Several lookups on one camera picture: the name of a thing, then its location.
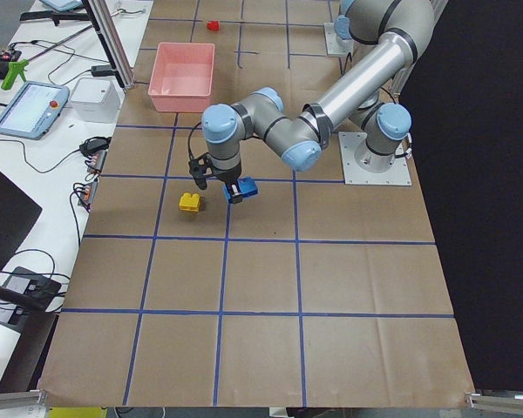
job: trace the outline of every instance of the green tool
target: green tool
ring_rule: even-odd
[[[2,82],[2,90],[9,90],[11,89],[11,86],[14,85],[14,82],[16,81],[17,76],[21,77],[23,81],[27,81],[25,79],[25,67],[34,59],[37,59],[39,57],[42,57],[47,52],[50,52],[60,46],[61,44],[64,44],[70,40],[72,40],[74,37],[78,37],[82,33],[88,31],[90,28],[92,28],[93,25],[90,24],[89,26],[85,26],[82,30],[78,30],[76,33],[68,36],[65,39],[62,39],[61,41],[56,42],[55,44],[49,46],[48,48],[45,48],[44,50],[40,51],[37,55],[34,55],[31,58],[28,59],[22,59],[21,61],[17,62],[11,62],[8,64],[8,74],[6,74],[6,77],[4,78]]]

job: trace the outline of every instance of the blue block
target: blue block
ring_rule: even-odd
[[[245,177],[244,179],[238,179],[238,187],[241,189],[241,195],[244,199],[251,198],[258,194],[258,186],[255,185],[254,180],[251,177]],[[227,202],[231,202],[230,194],[228,193],[227,187],[223,185],[223,193]]]

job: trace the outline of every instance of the metal base plate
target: metal base plate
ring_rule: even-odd
[[[325,33],[325,45],[329,57],[346,57],[349,52],[352,52],[355,41],[349,40],[345,43],[339,43],[333,23],[323,24],[323,32]]]
[[[367,172],[355,161],[355,150],[366,139],[363,132],[339,132],[341,160],[345,185],[412,185],[409,167],[404,158],[397,158],[387,172]],[[400,145],[397,154],[403,152]]]

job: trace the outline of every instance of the black curtain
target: black curtain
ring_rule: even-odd
[[[523,391],[523,0],[451,0],[401,103],[475,387]]]

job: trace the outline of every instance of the cable connector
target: cable connector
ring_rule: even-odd
[[[110,65],[93,65],[91,67],[91,75],[94,77],[113,76],[114,70]]]
[[[99,150],[92,154],[89,159],[85,161],[85,165],[87,165],[87,172],[102,172],[103,166],[105,165],[106,153],[106,150]]]
[[[93,199],[95,199],[97,186],[98,180],[94,180],[81,188],[78,193],[78,206],[84,206],[86,209],[89,208],[91,203],[93,203]]]

